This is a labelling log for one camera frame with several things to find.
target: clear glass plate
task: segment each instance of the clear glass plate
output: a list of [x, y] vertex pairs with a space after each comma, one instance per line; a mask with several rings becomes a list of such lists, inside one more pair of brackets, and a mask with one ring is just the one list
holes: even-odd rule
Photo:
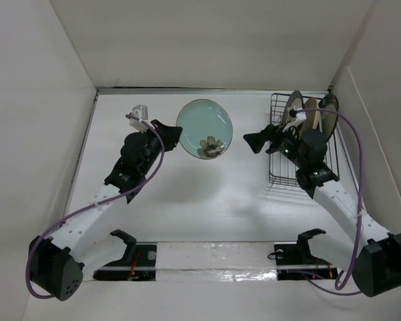
[[182, 108], [176, 125], [182, 127], [181, 146], [200, 159], [214, 159], [230, 146], [233, 125], [223, 107], [207, 99], [189, 102]]

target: white table surface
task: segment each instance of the white table surface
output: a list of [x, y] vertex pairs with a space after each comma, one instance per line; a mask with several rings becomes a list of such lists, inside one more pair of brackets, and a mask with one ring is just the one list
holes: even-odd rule
[[[149, 119], [174, 125], [188, 102], [206, 98], [220, 104], [233, 123], [229, 149], [215, 160], [199, 160], [181, 146], [168, 152], [157, 176], [129, 205], [121, 229], [138, 241], [291, 241], [321, 228], [347, 241], [331, 215], [303, 193], [267, 189], [268, 155], [253, 154], [242, 136], [263, 129], [271, 93], [139, 94], [99, 96], [84, 148], [70, 211], [98, 192], [134, 130], [124, 117], [147, 105]], [[342, 149], [340, 173], [348, 192], [356, 189]]]
[[[347, 241], [321, 207], [301, 194], [267, 190], [267, 155], [254, 155], [242, 135], [269, 119], [270, 94], [100, 96], [74, 186], [71, 210], [86, 204], [119, 157], [131, 132], [124, 118], [133, 106], [149, 106], [151, 119], [174, 124], [182, 106], [214, 100], [233, 121], [230, 149], [212, 161], [196, 160], [181, 147], [167, 153], [158, 176], [128, 206], [122, 227], [142, 241], [294, 240], [320, 227]], [[356, 190], [339, 146], [340, 173], [351, 196]], [[171, 193], [170, 187], [178, 193]], [[219, 269], [273, 272], [270, 243], [161, 243], [156, 282], [83, 282], [66, 302], [30, 297], [23, 321], [123, 320], [375, 320], [401, 321], [401, 289], [375, 298], [331, 296], [305, 281], [256, 282], [217, 278]], [[195, 270], [172, 274], [172, 270]], [[332, 290], [333, 281], [320, 282]], [[351, 280], [345, 291], [357, 290]]]
[[84, 282], [65, 302], [30, 297], [23, 321], [45, 320], [401, 321], [401, 289], [370, 299], [331, 296], [305, 281]]

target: white connector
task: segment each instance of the white connector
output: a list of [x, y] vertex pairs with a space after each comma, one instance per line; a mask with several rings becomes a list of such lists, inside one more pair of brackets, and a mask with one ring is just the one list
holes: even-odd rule
[[[135, 117], [138, 117], [140, 120], [148, 120], [148, 111], [147, 106], [145, 105], [138, 105], [133, 107], [132, 114]], [[135, 119], [129, 119], [129, 125], [140, 132], [144, 132], [147, 130], [147, 126], [141, 123], [141, 121], [137, 121]]]
[[[301, 110], [301, 107], [294, 107], [294, 110]], [[295, 118], [291, 119], [290, 122], [287, 123], [285, 128], [283, 129], [283, 132], [286, 130], [289, 130], [290, 127], [297, 127], [299, 126], [302, 122], [306, 120], [306, 113], [304, 112], [298, 112], [295, 115]]]

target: cable connector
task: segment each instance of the cable connector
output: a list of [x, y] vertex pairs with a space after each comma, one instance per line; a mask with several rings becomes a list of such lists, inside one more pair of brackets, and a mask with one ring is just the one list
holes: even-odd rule
[[142, 121], [147, 121], [148, 120], [148, 111], [147, 111], [147, 106], [145, 105], [138, 105], [133, 107], [132, 115], [135, 117], [139, 118], [139, 120], [135, 119], [129, 119], [129, 125], [139, 132], [144, 132], [147, 130], [147, 126], [142, 123]]
[[287, 123], [285, 128], [283, 129], [283, 132], [286, 130], [289, 130], [290, 127], [297, 127], [299, 126], [302, 122], [306, 120], [306, 115], [304, 112], [301, 112], [302, 108], [301, 107], [295, 107], [294, 109], [291, 109], [289, 111], [289, 115], [292, 118], [290, 122]]

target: wire dish rack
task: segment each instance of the wire dish rack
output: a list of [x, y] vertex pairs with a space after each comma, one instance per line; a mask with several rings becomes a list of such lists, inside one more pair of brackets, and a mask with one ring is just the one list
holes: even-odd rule
[[[289, 94], [273, 94], [270, 101], [270, 123], [273, 125], [281, 124], [285, 105], [288, 101]], [[303, 96], [306, 101], [310, 96]], [[327, 143], [327, 154], [325, 155], [325, 163], [327, 166], [340, 177], [339, 160], [337, 154], [336, 136], [333, 134]], [[300, 191], [300, 186], [295, 178], [297, 167], [283, 156], [280, 152], [269, 155], [269, 187], [277, 189], [285, 189], [292, 191]]]

